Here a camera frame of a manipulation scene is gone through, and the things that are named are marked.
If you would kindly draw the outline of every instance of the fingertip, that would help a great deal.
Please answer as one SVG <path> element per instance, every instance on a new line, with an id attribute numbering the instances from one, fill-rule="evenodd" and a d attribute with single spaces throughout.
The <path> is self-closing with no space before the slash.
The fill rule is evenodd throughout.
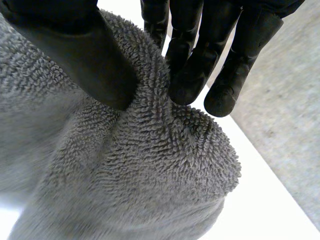
<path id="1" fill-rule="evenodd" d="M 233 89 L 227 85 L 213 85 L 204 99 L 204 109 L 217 118 L 228 116 L 235 104 Z"/>

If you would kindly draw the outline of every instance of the black glove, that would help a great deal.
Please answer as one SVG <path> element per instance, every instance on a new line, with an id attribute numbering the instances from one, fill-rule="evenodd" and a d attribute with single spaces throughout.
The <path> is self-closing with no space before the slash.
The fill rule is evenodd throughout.
<path id="1" fill-rule="evenodd" d="M 137 85 L 98 0 L 1 0 L 5 19 L 51 57 L 84 91 L 124 110 Z"/>
<path id="2" fill-rule="evenodd" d="M 191 104 L 215 68 L 236 22 L 235 37 L 204 107 L 216 117 L 233 110 L 245 80 L 262 48 L 304 0 L 141 0 L 144 29 L 160 48 L 167 33 L 169 9 L 172 39 L 169 95 L 180 105 Z M 193 49 L 202 13 L 199 39 Z"/>

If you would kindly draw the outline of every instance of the gloved hand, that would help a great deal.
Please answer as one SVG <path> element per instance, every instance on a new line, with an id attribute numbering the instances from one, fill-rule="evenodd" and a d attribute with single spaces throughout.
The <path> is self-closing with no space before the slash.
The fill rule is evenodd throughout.
<path id="1" fill-rule="evenodd" d="M 262 48 L 304 0 L 140 0 L 144 29 L 162 48 L 169 9 L 172 38 L 169 95 L 179 105 L 191 104 L 214 70 L 236 22 L 231 49 L 208 92 L 204 107 L 216 117 L 230 114 Z M 199 39 L 194 47 L 200 22 Z"/>
<path id="2" fill-rule="evenodd" d="M 0 12 L 85 92 L 124 110 L 137 77 L 97 8 L 98 0 L 1 0 Z"/>

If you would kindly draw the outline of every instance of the towel fold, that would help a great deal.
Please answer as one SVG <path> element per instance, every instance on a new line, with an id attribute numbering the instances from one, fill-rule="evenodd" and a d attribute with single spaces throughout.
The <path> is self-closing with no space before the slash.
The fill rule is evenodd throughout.
<path id="1" fill-rule="evenodd" d="M 238 184 L 218 124 L 170 101 L 150 37 L 103 15 L 139 80 L 124 112 L 88 96 L 0 17 L 0 200 L 26 202 L 10 240 L 196 240 Z"/>

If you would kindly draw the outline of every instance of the glove finger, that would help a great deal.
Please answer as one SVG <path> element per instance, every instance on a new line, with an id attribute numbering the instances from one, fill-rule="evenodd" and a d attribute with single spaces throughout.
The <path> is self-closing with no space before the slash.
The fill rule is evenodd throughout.
<path id="1" fill-rule="evenodd" d="M 175 103 L 189 105 L 196 100 L 216 66 L 241 11 L 240 6 L 229 1 L 204 1 L 196 47 L 169 88 L 169 95 Z"/>
<path id="2" fill-rule="evenodd" d="M 172 38 L 166 59 L 173 77 L 185 65 L 195 44 L 203 0 L 171 0 Z"/>
<path id="3" fill-rule="evenodd" d="M 130 105 L 138 83 L 136 73 L 97 8 L 71 25 L 14 13 L 1 2 L 0 12 L 91 97 L 119 110 Z"/>
<path id="4" fill-rule="evenodd" d="M 169 0 L 140 0 L 144 31 L 162 50 L 169 21 Z"/>

